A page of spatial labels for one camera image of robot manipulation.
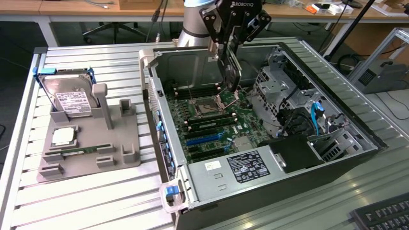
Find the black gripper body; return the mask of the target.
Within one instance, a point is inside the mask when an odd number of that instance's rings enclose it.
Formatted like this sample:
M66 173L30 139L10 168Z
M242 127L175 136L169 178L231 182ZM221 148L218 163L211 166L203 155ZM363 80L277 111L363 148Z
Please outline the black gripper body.
M261 0L217 0L215 8L218 12L249 12L258 13L262 9Z

